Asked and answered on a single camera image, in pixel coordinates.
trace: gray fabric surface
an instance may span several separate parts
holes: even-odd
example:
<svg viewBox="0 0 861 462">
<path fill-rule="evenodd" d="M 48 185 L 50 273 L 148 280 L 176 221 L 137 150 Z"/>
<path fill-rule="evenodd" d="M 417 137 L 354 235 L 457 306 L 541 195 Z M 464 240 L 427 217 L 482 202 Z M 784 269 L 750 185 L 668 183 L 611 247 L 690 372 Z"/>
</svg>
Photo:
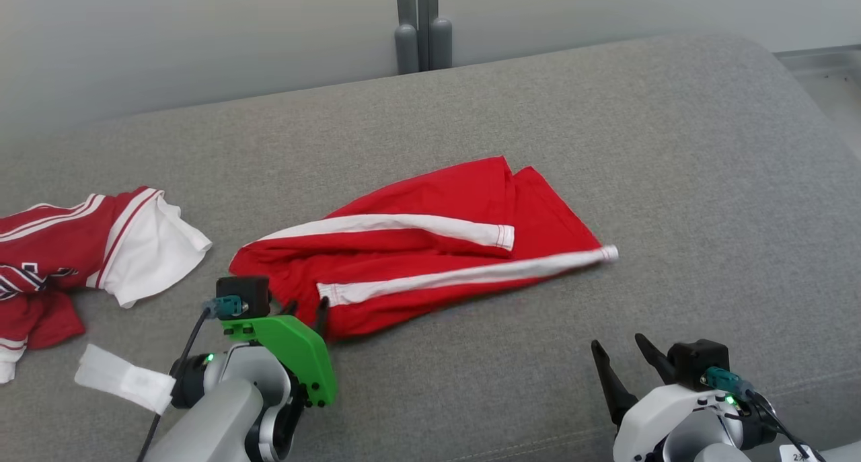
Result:
<svg viewBox="0 0 861 462">
<path fill-rule="evenodd" d="M 0 387 L 0 459 L 133 459 L 151 416 L 74 385 L 86 343 L 167 370 L 241 245 L 489 155 L 534 165 L 621 259 L 335 346 L 340 395 L 299 423 L 297 460 L 609 460 L 589 342 L 644 395 L 636 332 L 720 340 L 809 443 L 861 438 L 861 164 L 761 46 L 667 36 L 6 144 L 0 215 L 148 184 L 215 246 L 131 311 L 77 295 L 87 333 Z M 225 346 L 206 325 L 196 351 Z"/>
</svg>

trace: white wall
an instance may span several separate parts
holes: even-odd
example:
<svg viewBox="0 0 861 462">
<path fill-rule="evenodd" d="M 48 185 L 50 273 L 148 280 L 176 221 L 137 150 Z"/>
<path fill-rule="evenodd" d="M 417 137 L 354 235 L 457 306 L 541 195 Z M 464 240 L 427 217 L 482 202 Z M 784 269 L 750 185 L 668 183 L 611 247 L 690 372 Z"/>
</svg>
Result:
<svg viewBox="0 0 861 462">
<path fill-rule="evenodd" d="M 454 65 L 686 30 L 724 30 L 772 52 L 861 43 L 859 0 L 439 0 Z"/>
<path fill-rule="evenodd" d="M 397 73 L 396 0 L 0 0 L 0 139 Z"/>
</svg>

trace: red fabric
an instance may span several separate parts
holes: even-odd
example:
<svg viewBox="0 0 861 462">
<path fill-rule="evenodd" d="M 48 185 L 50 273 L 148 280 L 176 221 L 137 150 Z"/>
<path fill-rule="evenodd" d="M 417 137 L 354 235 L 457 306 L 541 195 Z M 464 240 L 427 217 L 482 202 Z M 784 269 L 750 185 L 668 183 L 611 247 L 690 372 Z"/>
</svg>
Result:
<svg viewBox="0 0 861 462">
<path fill-rule="evenodd" d="M 243 247 L 230 270 L 265 275 L 279 302 L 298 300 L 296 316 L 311 323 L 317 283 L 345 284 L 448 272 L 513 260 L 600 248 L 578 217 L 531 167 L 511 174 L 502 157 L 454 165 L 391 184 L 358 198 L 330 217 L 420 214 L 475 223 L 512 225 L 514 248 L 484 247 L 421 229 L 262 239 Z M 330 309 L 327 334 L 369 334 L 482 293 L 533 284 L 526 278 L 407 291 Z"/>
<path fill-rule="evenodd" d="M 40 349 L 84 332 L 65 291 L 101 271 L 111 226 L 146 189 L 0 218 L 0 339 Z"/>
</svg>

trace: white tape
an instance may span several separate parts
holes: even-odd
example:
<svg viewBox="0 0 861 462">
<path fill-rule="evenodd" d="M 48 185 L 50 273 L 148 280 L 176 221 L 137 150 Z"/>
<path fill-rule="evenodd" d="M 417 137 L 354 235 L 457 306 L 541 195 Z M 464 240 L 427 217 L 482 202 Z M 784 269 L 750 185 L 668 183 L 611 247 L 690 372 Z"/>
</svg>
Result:
<svg viewBox="0 0 861 462">
<path fill-rule="evenodd" d="M 159 415 L 170 404 L 170 391 L 176 382 L 159 371 L 136 367 L 129 361 L 92 344 L 81 357 L 75 383 L 125 398 Z"/>
</svg>

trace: white sleeve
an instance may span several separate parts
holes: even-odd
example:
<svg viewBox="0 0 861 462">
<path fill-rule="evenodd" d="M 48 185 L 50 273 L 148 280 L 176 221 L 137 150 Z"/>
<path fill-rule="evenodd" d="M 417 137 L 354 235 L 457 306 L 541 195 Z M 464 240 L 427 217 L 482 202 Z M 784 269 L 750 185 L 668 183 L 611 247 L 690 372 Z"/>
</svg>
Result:
<svg viewBox="0 0 861 462">
<path fill-rule="evenodd" d="M 162 196 L 159 192 L 129 218 L 116 253 L 94 285 L 114 294 L 124 308 L 179 282 L 212 246 L 206 235 L 179 217 L 179 207 Z"/>
<path fill-rule="evenodd" d="M 27 340 L 0 338 L 0 385 L 15 379 L 15 362 L 24 354 Z"/>
</svg>

